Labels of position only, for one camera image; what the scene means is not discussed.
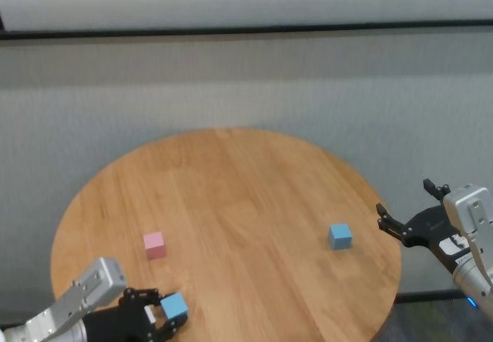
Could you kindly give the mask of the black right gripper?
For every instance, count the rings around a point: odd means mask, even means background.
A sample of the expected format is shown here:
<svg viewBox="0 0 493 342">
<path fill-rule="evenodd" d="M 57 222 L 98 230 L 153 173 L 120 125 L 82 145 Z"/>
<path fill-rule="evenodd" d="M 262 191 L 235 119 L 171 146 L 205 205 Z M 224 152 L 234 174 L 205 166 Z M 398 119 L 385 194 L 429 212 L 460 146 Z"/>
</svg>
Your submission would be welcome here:
<svg viewBox="0 0 493 342">
<path fill-rule="evenodd" d="M 436 186 L 430 179 L 423 180 L 424 190 L 440 203 L 451 192 L 448 184 Z M 453 227 L 443 206 L 434 206 L 413 216 L 405 225 L 397 221 L 386 208 L 378 203 L 376 211 L 378 228 L 405 247 L 422 246 L 453 274 L 458 261 L 471 251 L 467 240 Z"/>
</svg>

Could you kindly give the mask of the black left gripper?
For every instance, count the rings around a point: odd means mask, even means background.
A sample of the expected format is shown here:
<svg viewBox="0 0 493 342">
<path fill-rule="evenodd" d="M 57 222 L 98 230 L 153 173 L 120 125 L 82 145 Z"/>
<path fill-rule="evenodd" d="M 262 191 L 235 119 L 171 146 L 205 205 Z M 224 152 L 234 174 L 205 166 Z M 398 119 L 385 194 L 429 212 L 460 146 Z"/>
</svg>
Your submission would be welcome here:
<svg viewBox="0 0 493 342">
<path fill-rule="evenodd" d="M 145 307 L 159 306 L 161 301 L 173 293 L 162 294 L 157 288 L 126 288 L 118 305 L 88 313 L 82 318 L 86 329 L 86 340 L 95 341 L 159 341 L 171 340 L 188 321 L 183 313 L 167 320 L 160 328 L 151 322 Z"/>
</svg>

